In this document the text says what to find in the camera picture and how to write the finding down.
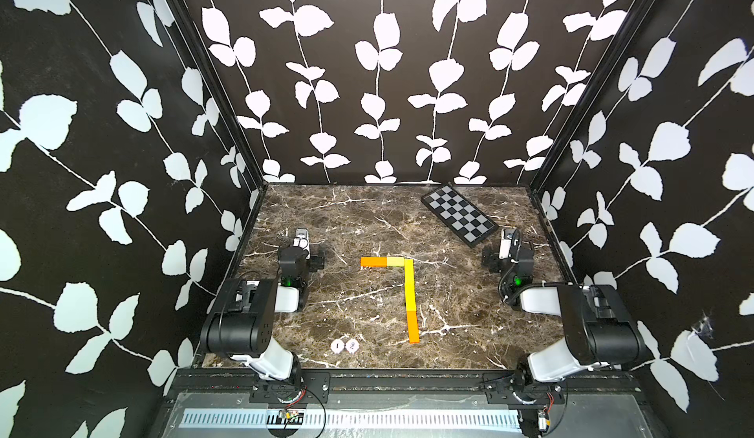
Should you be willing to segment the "orange building block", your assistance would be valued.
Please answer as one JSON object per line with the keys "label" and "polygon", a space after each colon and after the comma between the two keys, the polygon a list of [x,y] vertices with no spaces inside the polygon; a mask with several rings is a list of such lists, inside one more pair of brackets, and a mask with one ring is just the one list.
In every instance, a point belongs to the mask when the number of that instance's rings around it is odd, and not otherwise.
{"label": "orange building block", "polygon": [[406,325],[408,326],[408,339],[410,343],[418,344],[420,342],[420,331],[415,310],[408,310],[406,312]]}
{"label": "orange building block", "polygon": [[362,267],[388,267],[389,261],[387,257],[362,257]]}

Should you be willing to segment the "short yellow building block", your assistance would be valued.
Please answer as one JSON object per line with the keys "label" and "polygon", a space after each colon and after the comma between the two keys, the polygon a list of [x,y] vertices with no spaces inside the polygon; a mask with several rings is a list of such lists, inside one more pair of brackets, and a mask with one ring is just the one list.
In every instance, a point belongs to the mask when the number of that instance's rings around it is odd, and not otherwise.
{"label": "short yellow building block", "polygon": [[415,279],[414,279],[414,261],[410,258],[404,259],[404,287],[406,291],[414,291]]}

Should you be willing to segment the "long yellow building block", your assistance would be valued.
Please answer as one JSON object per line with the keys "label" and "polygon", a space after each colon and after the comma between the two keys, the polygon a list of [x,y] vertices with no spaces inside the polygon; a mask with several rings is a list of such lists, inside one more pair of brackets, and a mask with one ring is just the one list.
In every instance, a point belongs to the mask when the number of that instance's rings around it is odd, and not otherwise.
{"label": "long yellow building block", "polygon": [[416,297],[414,285],[404,285],[404,299],[406,300],[406,313],[416,314]]}

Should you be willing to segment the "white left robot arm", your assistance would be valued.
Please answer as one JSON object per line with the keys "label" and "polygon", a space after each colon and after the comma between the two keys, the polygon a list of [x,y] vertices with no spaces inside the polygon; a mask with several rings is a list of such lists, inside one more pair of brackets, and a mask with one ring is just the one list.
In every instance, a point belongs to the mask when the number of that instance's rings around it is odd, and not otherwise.
{"label": "white left robot arm", "polygon": [[322,253],[283,247],[275,277],[225,280],[202,325],[200,351],[242,363],[263,380],[300,385],[300,360],[273,337],[274,320],[277,313],[304,310],[311,275],[324,265]]}

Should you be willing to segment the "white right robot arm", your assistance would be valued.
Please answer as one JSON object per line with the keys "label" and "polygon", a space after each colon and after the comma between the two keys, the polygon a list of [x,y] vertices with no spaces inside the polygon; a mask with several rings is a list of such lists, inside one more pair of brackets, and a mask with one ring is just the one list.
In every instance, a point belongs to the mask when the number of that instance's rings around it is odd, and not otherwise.
{"label": "white right robot arm", "polygon": [[498,294],[504,304],[522,312],[556,316],[563,327],[561,339],[522,357],[510,375],[510,385],[522,389],[557,383],[586,370],[622,367],[642,357],[645,342],[615,287],[536,283],[530,277],[532,251],[514,244],[507,255],[485,247],[481,262],[500,276]]}

